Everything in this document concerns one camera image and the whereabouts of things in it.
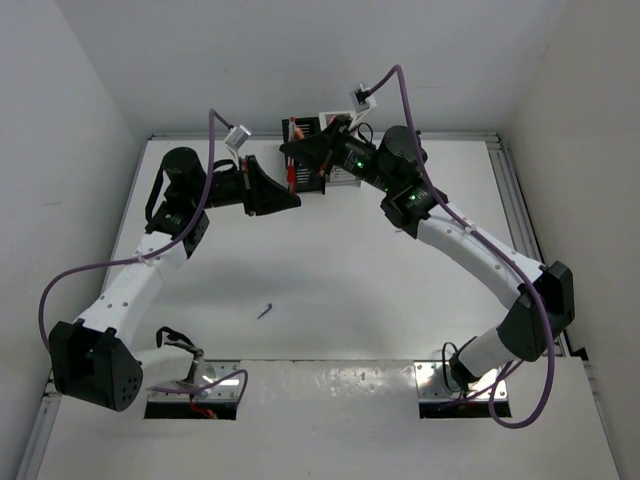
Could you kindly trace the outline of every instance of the red wire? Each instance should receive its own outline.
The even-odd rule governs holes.
[[[193,398],[189,399],[189,407],[191,407],[191,410],[203,415],[205,418],[213,418],[215,415],[215,413],[213,413],[213,410],[209,408],[206,408],[206,409],[200,408],[195,403],[193,403]]]

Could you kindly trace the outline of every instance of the white wall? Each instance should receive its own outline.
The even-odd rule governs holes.
[[[566,0],[57,0],[136,132],[206,130],[215,106],[255,131],[350,106],[406,69],[423,130],[505,127]],[[370,121],[402,122],[397,86]]]
[[[574,1],[510,137],[544,255],[573,269],[575,332],[626,478],[640,471],[639,21],[637,0]]]
[[[36,324],[49,279],[107,259],[140,145],[53,0],[0,5],[0,478],[14,478],[50,360]],[[52,292],[73,319],[104,272]]]

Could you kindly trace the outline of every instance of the black plastic cover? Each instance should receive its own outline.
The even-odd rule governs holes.
[[[542,272],[534,286],[544,301],[555,339],[575,317],[573,274],[569,267],[555,262]],[[547,343],[540,313],[524,285],[520,289],[522,294],[498,327],[498,337],[516,357],[533,362],[547,349]]]
[[[240,180],[243,187],[240,193],[244,213],[247,215],[259,217],[302,205],[300,197],[269,177],[253,155],[241,159],[240,165],[239,174],[242,176]]]
[[[49,335],[58,392],[116,412],[128,408],[142,385],[142,367],[112,328],[97,332],[58,322]]]

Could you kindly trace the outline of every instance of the white cable clip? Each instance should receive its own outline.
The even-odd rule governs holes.
[[[147,267],[151,267],[153,265],[153,259],[145,258],[142,254],[142,249],[136,250],[136,258],[138,259],[138,263],[144,263]]]
[[[470,223],[469,226],[464,227],[465,235],[471,235],[471,232],[477,232],[477,231],[478,231],[478,227],[476,227],[474,223]]]

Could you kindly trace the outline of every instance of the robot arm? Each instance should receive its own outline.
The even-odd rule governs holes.
[[[207,208],[242,203],[250,216],[268,215],[299,207],[300,198],[269,178],[253,156],[214,164]],[[164,175],[170,184],[154,213]],[[166,381],[192,380],[203,352],[181,341],[159,348],[132,351],[142,317],[172,272],[193,254],[209,225],[203,212],[195,228],[181,242],[156,257],[157,251],[184,231],[196,211],[205,185],[205,172],[189,148],[167,153],[147,203],[146,233],[134,256],[107,290],[72,323],[58,322],[49,335],[56,388],[60,393],[122,411],[140,390]]]
[[[394,226],[448,255],[486,285],[509,310],[497,328],[471,339],[451,358],[455,382],[468,390],[489,370],[510,360],[539,358],[546,349],[542,324],[521,279],[429,194],[417,168],[417,162],[425,162],[427,154],[422,151],[422,158],[416,158],[408,128],[390,128],[376,149],[351,135],[350,122],[349,117],[338,116],[321,133],[285,143],[280,151],[320,175],[328,174],[334,165],[339,166],[384,192],[380,206]],[[470,222],[444,193],[439,193],[454,213]],[[531,280],[544,301],[556,338],[574,317],[571,270],[560,262],[550,267],[542,265],[482,233]]]

